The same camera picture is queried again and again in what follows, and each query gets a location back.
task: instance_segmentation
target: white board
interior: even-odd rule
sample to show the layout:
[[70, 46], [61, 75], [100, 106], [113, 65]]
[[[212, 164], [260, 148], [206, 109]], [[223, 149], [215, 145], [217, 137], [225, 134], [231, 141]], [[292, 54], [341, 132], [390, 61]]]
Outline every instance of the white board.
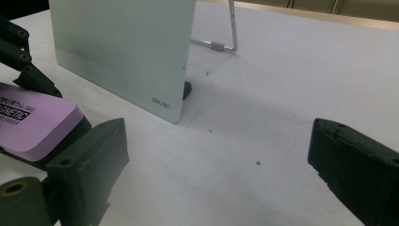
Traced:
[[60, 66], [180, 118], [195, 0], [50, 0]]

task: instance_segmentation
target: metal stand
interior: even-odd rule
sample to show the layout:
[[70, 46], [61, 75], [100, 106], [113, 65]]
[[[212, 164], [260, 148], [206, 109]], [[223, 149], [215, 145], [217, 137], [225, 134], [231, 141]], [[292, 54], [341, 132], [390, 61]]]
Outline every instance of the metal stand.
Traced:
[[234, 0], [229, 0], [229, 8], [230, 8], [230, 18], [231, 18], [231, 32], [232, 32], [232, 44], [233, 47], [226, 46], [223, 43], [219, 43], [216, 41], [207, 41], [207, 40], [198, 40], [195, 38], [191, 39], [191, 43], [200, 45], [203, 47], [210, 48], [215, 51], [219, 52], [226, 52], [226, 53], [234, 53], [238, 49], [237, 44], [237, 28], [235, 25], [235, 12], [234, 12]]

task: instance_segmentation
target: white table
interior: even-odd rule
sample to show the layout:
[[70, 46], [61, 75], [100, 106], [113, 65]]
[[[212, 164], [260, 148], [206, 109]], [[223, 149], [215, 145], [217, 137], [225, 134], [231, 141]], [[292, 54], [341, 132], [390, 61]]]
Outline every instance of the white table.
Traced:
[[[131, 162], [102, 225], [361, 225], [308, 165], [311, 127], [339, 121], [399, 150], [399, 33], [236, 14], [236, 55], [191, 47], [194, 90], [176, 124], [57, 66], [48, 11], [15, 21], [31, 34], [36, 66], [93, 125], [126, 121]], [[193, 37], [227, 40], [228, 22], [227, 7], [198, 3]], [[45, 173], [0, 156], [1, 184], [23, 176]]]

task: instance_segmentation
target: pink eraser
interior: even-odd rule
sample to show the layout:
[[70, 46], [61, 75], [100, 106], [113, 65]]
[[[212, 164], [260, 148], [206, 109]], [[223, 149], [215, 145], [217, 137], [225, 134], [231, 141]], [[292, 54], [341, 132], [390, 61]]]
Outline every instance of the pink eraser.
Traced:
[[76, 103], [0, 83], [0, 147], [39, 161], [83, 119]]

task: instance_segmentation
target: screw hole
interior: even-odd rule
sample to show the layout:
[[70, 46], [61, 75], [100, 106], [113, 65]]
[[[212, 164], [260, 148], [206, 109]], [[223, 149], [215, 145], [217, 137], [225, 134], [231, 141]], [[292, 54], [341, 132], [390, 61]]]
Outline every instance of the screw hole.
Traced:
[[11, 187], [7, 188], [6, 189], [6, 193], [7, 194], [12, 194], [12, 193], [20, 191], [22, 188], [24, 188], [23, 185], [17, 184], [17, 185], [14, 185], [14, 186], [11, 186]]
[[67, 165], [70, 165], [70, 163], [71, 163], [71, 160], [70, 160], [70, 159], [64, 159], [64, 160], [62, 160], [61, 162], [59, 162], [59, 165], [61, 165], [61, 166], [67, 166]]
[[20, 34], [20, 36], [25, 36], [25, 35], [26, 35], [26, 32], [24, 32], [23, 30], [19, 30], [19, 31], [18, 31], [18, 34]]
[[1, 191], [1, 196], [10, 197], [14, 196], [27, 188], [27, 182], [17, 182], [9, 185]]
[[27, 55], [21, 55], [21, 59], [27, 60], [27, 59], [29, 59], [29, 57]]

